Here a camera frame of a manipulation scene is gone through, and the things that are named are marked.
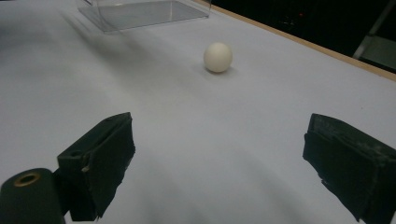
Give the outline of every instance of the white table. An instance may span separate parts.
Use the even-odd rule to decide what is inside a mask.
[[[396,147],[396,82],[217,11],[102,35],[70,0],[0,2],[0,183],[126,111],[136,154],[99,223],[356,223],[302,158],[311,114]]]

